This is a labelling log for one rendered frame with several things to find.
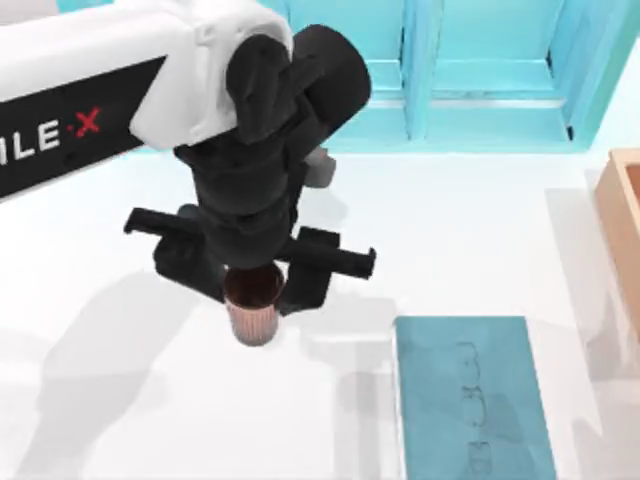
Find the pink ribbed plant pot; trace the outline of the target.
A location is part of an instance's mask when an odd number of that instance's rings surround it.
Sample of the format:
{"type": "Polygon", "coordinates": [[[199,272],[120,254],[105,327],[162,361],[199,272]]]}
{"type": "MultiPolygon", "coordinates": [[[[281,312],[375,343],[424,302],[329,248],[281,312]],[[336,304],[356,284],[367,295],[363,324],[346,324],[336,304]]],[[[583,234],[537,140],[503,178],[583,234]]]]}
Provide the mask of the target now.
{"type": "Polygon", "coordinates": [[[224,304],[233,334],[240,343],[259,347],[275,337],[280,318],[276,303],[284,283],[284,275],[275,263],[227,270],[223,281],[224,304]]]}

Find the teal book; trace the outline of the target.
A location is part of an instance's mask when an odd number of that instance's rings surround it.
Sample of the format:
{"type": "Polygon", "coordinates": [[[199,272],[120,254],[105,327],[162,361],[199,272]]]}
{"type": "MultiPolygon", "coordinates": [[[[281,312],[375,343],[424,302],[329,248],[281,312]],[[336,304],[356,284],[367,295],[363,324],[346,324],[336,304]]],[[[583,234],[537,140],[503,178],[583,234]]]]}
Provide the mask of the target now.
{"type": "Polygon", "coordinates": [[[558,480],[522,316],[393,323],[402,480],[558,480]]]}

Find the light blue rack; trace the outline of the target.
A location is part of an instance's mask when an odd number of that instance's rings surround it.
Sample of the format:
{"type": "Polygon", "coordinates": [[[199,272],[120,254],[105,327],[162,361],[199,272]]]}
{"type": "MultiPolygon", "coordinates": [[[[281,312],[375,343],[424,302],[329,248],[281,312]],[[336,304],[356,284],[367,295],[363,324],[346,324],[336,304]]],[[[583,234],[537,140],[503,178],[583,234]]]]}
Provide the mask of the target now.
{"type": "Polygon", "coordinates": [[[373,92],[339,152],[584,150],[640,33],[640,0],[180,1],[345,35],[373,92]]]}

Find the salmon-coloured shallow box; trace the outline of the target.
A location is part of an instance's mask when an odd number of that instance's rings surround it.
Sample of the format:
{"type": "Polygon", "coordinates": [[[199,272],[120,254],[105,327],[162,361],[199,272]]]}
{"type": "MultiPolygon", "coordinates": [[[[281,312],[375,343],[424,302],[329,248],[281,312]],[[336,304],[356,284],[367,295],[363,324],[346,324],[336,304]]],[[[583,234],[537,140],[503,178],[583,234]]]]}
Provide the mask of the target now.
{"type": "Polygon", "coordinates": [[[640,148],[611,150],[594,194],[629,319],[640,336],[640,148]]]}

